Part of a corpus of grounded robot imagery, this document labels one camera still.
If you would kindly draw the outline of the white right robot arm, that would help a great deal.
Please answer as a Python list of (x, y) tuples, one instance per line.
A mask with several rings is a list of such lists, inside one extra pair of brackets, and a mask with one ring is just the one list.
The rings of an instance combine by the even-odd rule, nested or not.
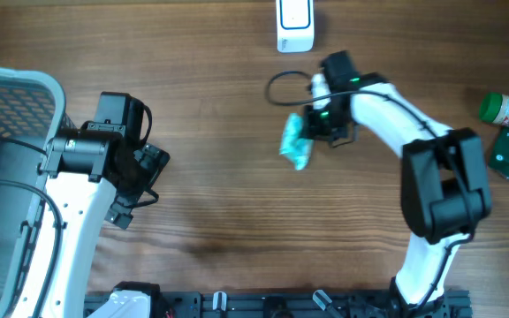
[(345, 51), (320, 63), (310, 89), (303, 137), (335, 148), (354, 142), (364, 126), (398, 156), (400, 206), (411, 237), (391, 305), (410, 317), (439, 308), (454, 255), (491, 211), (480, 137), (428, 117), (381, 74), (359, 73)]

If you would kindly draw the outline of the green lid spice jar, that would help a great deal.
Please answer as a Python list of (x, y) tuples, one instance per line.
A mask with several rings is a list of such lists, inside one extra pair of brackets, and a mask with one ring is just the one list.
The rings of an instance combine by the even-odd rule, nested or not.
[(509, 95), (486, 94), (479, 109), (479, 118), (489, 124), (509, 127)]

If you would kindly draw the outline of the teal tissue pack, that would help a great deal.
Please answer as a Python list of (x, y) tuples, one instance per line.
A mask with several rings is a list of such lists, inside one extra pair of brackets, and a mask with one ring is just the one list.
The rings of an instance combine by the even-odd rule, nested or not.
[(304, 170), (310, 160), (314, 142), (301, 136), (302, 117), (291, 113), (286, 119), (279, 154), (288, 159), (295, 170)]

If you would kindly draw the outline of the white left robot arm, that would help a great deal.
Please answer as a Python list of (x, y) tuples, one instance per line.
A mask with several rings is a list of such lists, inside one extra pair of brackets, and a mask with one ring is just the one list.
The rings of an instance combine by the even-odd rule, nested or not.
[(132, 211), (157, 202), (169, 162), (148, 143), (151, 110), (126, 93), (103, 92), (95, 117), (62, 129), (42, 164), (47, 205), (12, 317), (81, 317), (103, 222), (124, 229)]

